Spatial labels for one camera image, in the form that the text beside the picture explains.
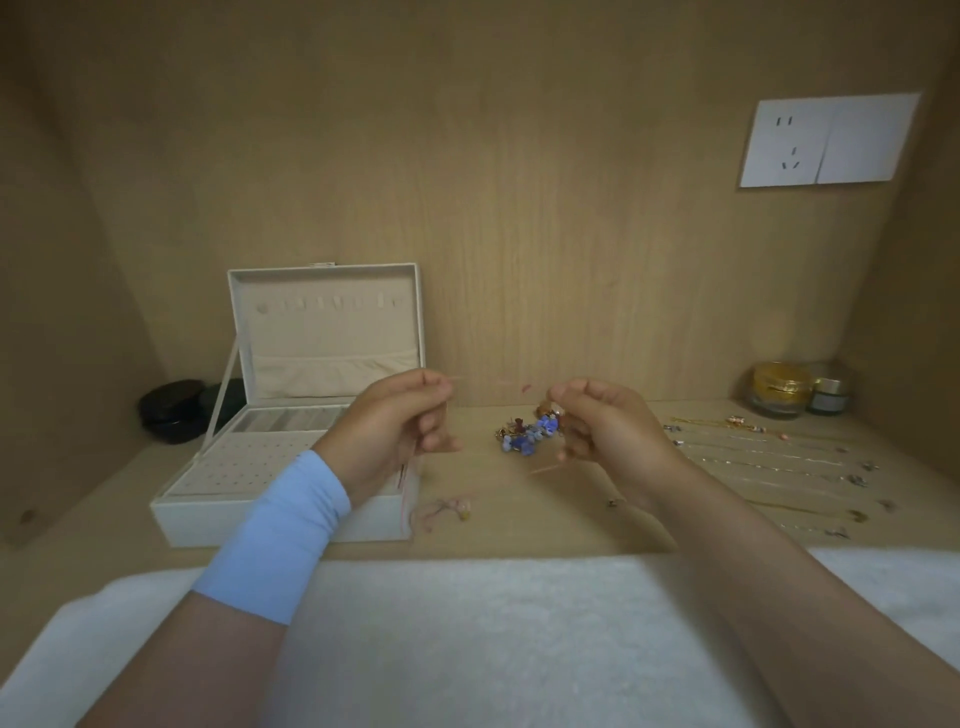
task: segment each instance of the pile of jewelry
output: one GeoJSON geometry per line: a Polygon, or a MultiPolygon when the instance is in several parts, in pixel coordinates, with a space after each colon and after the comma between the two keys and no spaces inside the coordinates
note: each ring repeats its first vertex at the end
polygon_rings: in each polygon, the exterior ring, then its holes
{"type": "Polygon", "coordinates": [[[537,443],[544,437],[553,437],[560,428],[560,412],[552,409],[550,402],[542,402],[537,407],[537,421],[525,425],[517,417],[507,426],[496,431],[496,439],[504,452],[519,450],[521,455],[532,455],[537,451],[537,443]]]}

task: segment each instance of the light blue sleeve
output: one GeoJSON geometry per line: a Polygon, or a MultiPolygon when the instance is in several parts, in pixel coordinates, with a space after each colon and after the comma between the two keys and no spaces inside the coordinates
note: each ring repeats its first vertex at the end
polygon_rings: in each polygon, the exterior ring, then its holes
{"type": "Polygon", "coordinates": [[[297,456],[251,506],[193,591],[289,624],[350,501],[313,450],[297,456]]]}

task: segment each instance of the black lid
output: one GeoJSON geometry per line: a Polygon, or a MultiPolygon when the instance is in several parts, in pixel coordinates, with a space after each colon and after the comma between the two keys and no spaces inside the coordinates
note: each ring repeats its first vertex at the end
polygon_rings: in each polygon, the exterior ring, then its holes
{"type": "Polygon", "coordinates": [[[201,413],[200,393],[204,383],[199,379],[180,379],[151,390],[136,404],[144,423],[191,420],[201,413]]]}

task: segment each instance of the wood grain surface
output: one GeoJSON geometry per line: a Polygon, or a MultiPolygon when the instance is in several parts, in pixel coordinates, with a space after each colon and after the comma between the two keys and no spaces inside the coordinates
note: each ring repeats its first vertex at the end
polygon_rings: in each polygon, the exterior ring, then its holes
{"type": "Polygon", "coordinates": [[[147,443],[162,381],[137,306],[0,7],[0,541],[46,528],[147,443]]]}
{"type": "Polygon", "coordinates": [[[738,190],[756,102],[929,91],[958,20],[951,0],[20,5],[169,376],[220,374],[228,268],[415,260],[434,366],[653,399],[835,353],[898,185],[738,190]]]}
{"type": "Polygon", "coordinates": [[[930,122],[843,347],[857,412],[960,481],[960,54],[930,122]]]}
{"type": "MultiPolygon", "coordinates": [[[[723,420],[733,413],[742,414],[750,422],[762,422],[756,415],[723,400],[653,402],[652,408],[665,423],[672,422],[673,417],[723,420]]],[[[615,492],[594,468],[577,465],[532,473],[554,462],[557,442],[544,443],[529,458],[516,452],[501,452],[493,432],[507,418],[528,417],[529,412],[530,408],[517,406],[453,407],[451,427],[464,439],[466,447],[457,454],[427,457],[413,539],[334,544],[325,558],[577,558],[673,548],[653,519],[630,508],[607,506],[615,492]],[[424,522],[425,516],[435,510],[438,499],[455,497],[469,501],[469,519],[461,521],[454,513],[445,511],[424,522]]],[[[858,463],[867,459],[880,466],[873,473],[860,471],[868,487],[858,488],[795,473],[704,464],[744,497],[764,503],[758,508],[775,522],[791,526],[786,532],[800,543],[960,550],[960,491],[945,477],[897,451],[868,427],[848,416],[804,415],[783,425],[763,423],[793,433],[792,442],[797,445],[831,447],[842,442],[850,450],[829,458],[843,460],[847,467],[806,463],[806,469],[824,474],[845,473],[848,468],[856,472],[858,463]],[[896,510],[888,513],[880,500],[890,500],[896,504],[896,510]],[[858,510],[868,519],[852,522],[848,510],[858,510]],[[847,529],[849,542],[815,532],[838,525],[847,529]]],[[[741,441],[724,435],[744,434],[702,425],[682,426],[682,436],[689,443],[684,446],[685,451],[694,458],[726,452],[693,445],[694,442],[740,444],[741,441]]],[[[743,445],[773,453],[820,452],[791,449],[769,434],[763,438],[767,442],[743,441],[743,445]]],[[[0,619],[4,625],[0,630],[0,681],[64,602],[96,592],[122,576],[204,566],[209,561],[214,549],[168,547],[149,508],[150,500],[193,456],[197,446],[194,442],[146,448],[31,544],[8,553],[0,551],[0,619]]],[[[755,460],[755,455],[730,451],[729,459],[755,460]]],[[[792,462],[776,455],[767,457],[775,458],[767,459],[768,463],[778,459],[792,462]]]]}

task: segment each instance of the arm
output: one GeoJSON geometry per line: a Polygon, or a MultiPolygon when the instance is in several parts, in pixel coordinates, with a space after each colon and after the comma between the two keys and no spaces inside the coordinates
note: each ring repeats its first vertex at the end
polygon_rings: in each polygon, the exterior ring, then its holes
{"type": "Polygon", "coordinates": [[[418,452],[458,449],[452,386],[415,370],[371,385],[252,506],[183,601],[80,722],[254,725],[287,626],[340,520],[418,452]]]}
{"type": "Polygon", "coordinates": [[[599,462],[663,523],[794,725],[957,723],[960,673],[683,457],[637,393],[575,379],[550,397],[564,456],[599,462]]]}

